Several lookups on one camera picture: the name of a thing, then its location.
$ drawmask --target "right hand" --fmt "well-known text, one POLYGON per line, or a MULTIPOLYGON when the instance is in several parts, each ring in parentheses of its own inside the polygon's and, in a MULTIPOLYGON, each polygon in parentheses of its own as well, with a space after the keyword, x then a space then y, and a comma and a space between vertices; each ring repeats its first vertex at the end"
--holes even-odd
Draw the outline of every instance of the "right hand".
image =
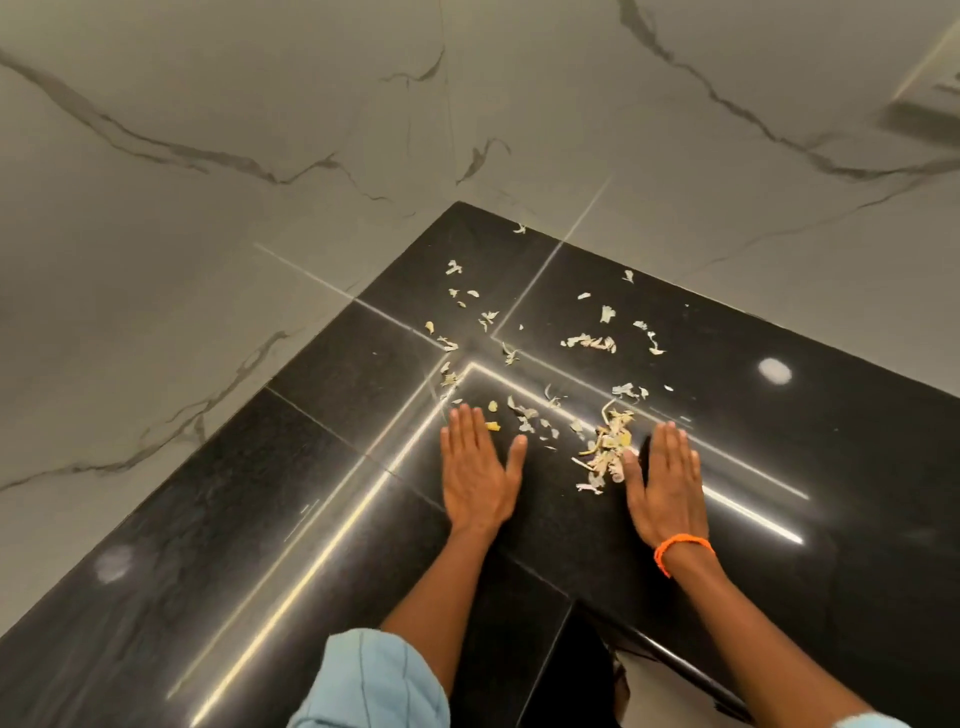
POLYGON ((627 506, 636 532, 650 548, 678 533, 708 537, 700 455, 676 424, 657 425, 650 442, 649 482, 644 486, 636 455, 623 452, 627 506))

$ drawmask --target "finger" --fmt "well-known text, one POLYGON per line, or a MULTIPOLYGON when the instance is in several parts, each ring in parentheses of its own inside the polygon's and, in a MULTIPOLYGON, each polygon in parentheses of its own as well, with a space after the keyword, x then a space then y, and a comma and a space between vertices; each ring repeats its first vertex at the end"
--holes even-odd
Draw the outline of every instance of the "finger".
POLYGON ((450 460, 450 429, 449 427, 440 428, 440 453, 444 457, 444 467, 450 460))
POLYGON ((480 407, 473 408, 473 431, 476 434, 477 447, 480 448, 480 451, 485 455, 495 457, 496 451, 493 449, 493 439, 487 429, 487 421, 484 419, 483 410, 480 407))
POLYGON ((523 460, 527 456, 527 438, 524 435, 517 435, 510 445, 510 453, 507 455, 507 481, 514 487, 520 487, 520 481, 523 479, 523 460))
POLYGON ((461 404, 460 412, 460 445, 466 451, 477 449, 477 438, 473 434, 473 413, 469 404, 461 404))
POLYGON ((663 474, 666 474, 666 425, 660 423, 650 438, 650 485, 656 486, 663 474))
POLYGON ((693 464, 690 460, 690 441, 686 430, 677 430, 680 434, 680 461, 684 466, 684 479, 687 483, 693 482, 693 464))
POLYGON ((450 410, 450 454, 455 455, 463 449, 463 439, 460 434, 460 410, 450 410))
POLYGON ((666 426, 666 467, 671 473, 682 473, 684 462, 680 456, 680 435, 677 433, 677 424, 666 426))
POLYGON ((640 461, 630 448, 623 449, 623 479, 627 483, 627 498, 637 502, 646 500, 646 489, 643 486, 643 473, 640 471, 640 461))

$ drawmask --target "left hand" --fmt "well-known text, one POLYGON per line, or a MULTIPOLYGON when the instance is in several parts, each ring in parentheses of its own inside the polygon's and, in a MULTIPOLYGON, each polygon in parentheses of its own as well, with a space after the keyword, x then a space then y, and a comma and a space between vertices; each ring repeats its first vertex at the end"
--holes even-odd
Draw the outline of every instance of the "left hand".
POLYGON ((483 410, 461 404, 450 410, 450 426, 440 431, 444 455, 444 506, 453 525, 451 535, 472 532, 492 541, 500 525, 514 513, 520 491, 527 438, 510 446, 507 467, 500 465, 483 410))

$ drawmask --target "white marble floor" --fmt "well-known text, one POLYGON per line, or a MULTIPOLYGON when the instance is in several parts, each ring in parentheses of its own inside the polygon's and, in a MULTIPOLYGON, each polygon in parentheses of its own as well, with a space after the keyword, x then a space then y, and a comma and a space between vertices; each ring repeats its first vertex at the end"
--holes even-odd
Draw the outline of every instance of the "white marble floor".
POLYGON ((0 5, 0 632, 457 199, 960 394, 948 0, 0 5))

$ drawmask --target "hand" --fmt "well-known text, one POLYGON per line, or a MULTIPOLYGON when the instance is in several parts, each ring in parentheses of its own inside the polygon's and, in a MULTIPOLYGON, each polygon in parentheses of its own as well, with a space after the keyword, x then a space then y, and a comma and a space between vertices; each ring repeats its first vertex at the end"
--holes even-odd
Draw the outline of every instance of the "hand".
POLYGON ((520 491, 527 438, 518 435, 510 446, 506 470, 493 449, 483 410, 466 404, 450 410, 450 427, 440 431, 444 454, 444 506, 453 524, 451 535, 477 533, 490 541, 500 524, 514 513, 520 491))
POLYGON ((640 464, 630 449, 623 452, 623 472, 630 516, 646 545, 657 548, 678 533, 708 537, 700 455, 690 449, 686 432, 674 423, 654 429, 646 487, 640 464))

